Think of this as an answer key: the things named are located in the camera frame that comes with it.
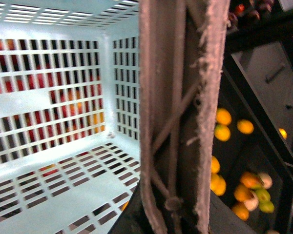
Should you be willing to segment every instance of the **yellow fruit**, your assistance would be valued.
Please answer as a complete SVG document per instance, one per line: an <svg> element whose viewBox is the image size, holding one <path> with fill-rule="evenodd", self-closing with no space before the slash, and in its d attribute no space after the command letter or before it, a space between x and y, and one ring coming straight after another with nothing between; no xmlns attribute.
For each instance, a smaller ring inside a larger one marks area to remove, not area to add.
<svg viewBox="0 0 293 234"><path fill-rule="evenodd" d="M244 203L238 202L231 209L240 219L246 221L250 217L249 210L245 207Z"/></svg>
<svg viewBox="0 0 293 234"><path fill-rule="evenodd" d="M242 132L243 134L251 134L254 131L254 126L253 124L246 120L246 119L241 119L237 122L236 125L239 129L240 132Z"/></svg>
<svg viewBox="0 0 293 234"><path fill-rule="evenodd" d="M222 196L223 194L225 194L225 191L226 191L226 182L222 178L222 176L219 176L218 185L216 189L214 190L214 193L217 196Z"/></svg>
<svg viewBox="0 0 293 234"><path fill-rule="evenodd" d="M122 207L122 211L124 211L124 210L126 209L126 207L127 207L128 203L129 203L129 201L128 201L128 202L126 202L126 203L123 205L123 207Z"/></svg>
<svg viewBox="0 0 293 234"><path fill-rule="evenodd" d="M211 177L210 177L210 189L215 192L217 186L218 186L218 183L219 183L219 175L217 174L211 174Z"/></svg>
<svg viewBox="0 0 293 234"><path fill-rule="evenodd" d="M244 184L239 184L233 193L235 199L238 201L244 202L252 198L252 193L249 188L247 188Z"/></svg>
<svg viewBox="0 0 293 234"><path fill-rule="evenodd" d="M220 164L215 156L211 157L211 172L218 173L220 170Z"/></svg>
<svg viewBox="0 0 293 234"><path fill-rule="evenodd" d="M283 128L279 128L279 131L280 131L281 135L283 136L283 138L287 139L287 137L288 137L287 132Z"/></svg>
<svg viewBox="0 0 293 234"><path fill-rule="evenodd" d="M100 124L100 123L104 123L104 113L103 112L100 112L98 114L94 114L92 117L89 117L88 121L89 121L89 124L91 124L91 119L90 118L93 118L92 119L92 123L94 125L96 124ZM94 132L95 133L98 133L98 132L103 132L105 130L105 126L100 126L100 127L95 127L94 128Z"/></svg>
<svg viewBox="0 0 293 234"><path fill-rule="evenodd" d="M224 108L218 108L216 112L216 122L228 126L231 124L232 118L229 113Z"/></svg>
<svg viewBox="0 0 293 234"><path fill-rule="evenodd" d="M261 187L261 181L259 177L250 172L244 172L240 178L240 182L249 189Z"/></svg>
<svg viewBox="0 0 293 234"><path fill-rule="evenodd" d="M217 124L215 127L214 135L220 141L227 141L230 139L231 133L226 125Z"/></svg>

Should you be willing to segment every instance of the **plastic crate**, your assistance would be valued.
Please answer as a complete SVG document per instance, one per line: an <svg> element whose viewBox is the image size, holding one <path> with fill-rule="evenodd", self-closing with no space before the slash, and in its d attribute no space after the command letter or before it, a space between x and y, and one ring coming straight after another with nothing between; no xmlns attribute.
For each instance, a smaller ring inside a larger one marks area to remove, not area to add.
<svg viewBox="0 0 293 234"><path fill-rule="evenodd" d="M0 1L0 234L107 233L139 180L137 0Z"/></svg>

